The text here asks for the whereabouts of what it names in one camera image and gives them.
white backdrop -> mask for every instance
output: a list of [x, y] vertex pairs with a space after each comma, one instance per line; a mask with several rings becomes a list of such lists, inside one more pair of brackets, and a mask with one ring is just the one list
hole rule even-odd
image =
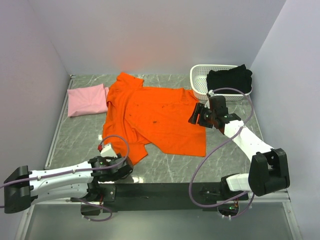
[[285, 0], [29, 0], [71, 74], [252, 64]]
[[320, 1], [287, 0], [252, 64], [265, 141], [287, 152], [289, 195], [303, 239], [319, 239]]
[[[17, 167], [44, 167], [70, 77], [27, 0], [0, 1], [0, 33], [3, 183]], [[0, 239], [15, 238], [21, 215], [0, 210]]]

pink folded cloth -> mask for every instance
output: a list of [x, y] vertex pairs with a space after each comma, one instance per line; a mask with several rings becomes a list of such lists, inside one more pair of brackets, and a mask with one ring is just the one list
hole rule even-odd
[[106, 113], [108, 92], [103, 84], [68, 89], [68, 117]]

black garment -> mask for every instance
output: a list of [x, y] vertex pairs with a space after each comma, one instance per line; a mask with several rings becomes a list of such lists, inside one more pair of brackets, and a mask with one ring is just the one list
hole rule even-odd
[[[219, 88], [234, 88], [247, 94], [251, 91], [252, 71], [246, 69], [243, 64], [229, 70], [211, 70], [206, 77], [206, 84], [209, 90]], [[239, 94], [231, 90], [217, 91], [217, 94]]]

orange t-shirt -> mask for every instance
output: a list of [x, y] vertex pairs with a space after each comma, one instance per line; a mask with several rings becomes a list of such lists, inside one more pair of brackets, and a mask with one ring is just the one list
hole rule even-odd
[[[119, 135], [130, 146], [129, 158], [135, 165], [153, 143], [165, 154], [203, 157], [206, 155], [206, 129], [188, 123], [198, 100], [192, 90], [143, 86], [143, 79], [122, 72], [109, 88], [108, 112], [102, 137]], [[114, 150], [126, 154], [118, 138], [107, 139]]]

gray marble surface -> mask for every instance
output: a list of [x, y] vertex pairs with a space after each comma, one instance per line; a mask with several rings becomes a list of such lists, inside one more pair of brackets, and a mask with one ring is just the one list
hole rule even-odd
[[[144, 86], [164, 88], [191, 89], [189, 75], [167, 74], [138, 74], [144, 79]], [[117, 75], [77, 75], [72, 79], [71, 89], [90, 87], [104, 84], [111, 86]], [[236, 113], [243, 120], [250, 114], [250, 104], [245, 101], [227, 102], [230, 113]], [[102, 128], [106, 114], [67, 117], [68, 104], [64, 110], [60, 123], [55, 149], [50, 156], [47, 168], [56, 169], [72, 166], [99, 155], [97, 146], [102, 139]], [[247, 123], [259, 138], [260, 128], [254, 115]], [[206, 151], [227, 138], [216, 129], [206, 129]], [[181, 183], [189, 182], [202, 157], [170, 155], [161, 152], [155, 145], [146, 146], [148, 156], [134, 166], [133, 173], [125, 182], [131, 183]], [[195, 182], [219, 182], [220, 178], [234, 173], [248, 173], [250, 161], [245, 154], [234, 144], [228, 143], [216, 151], [202, 166]]]

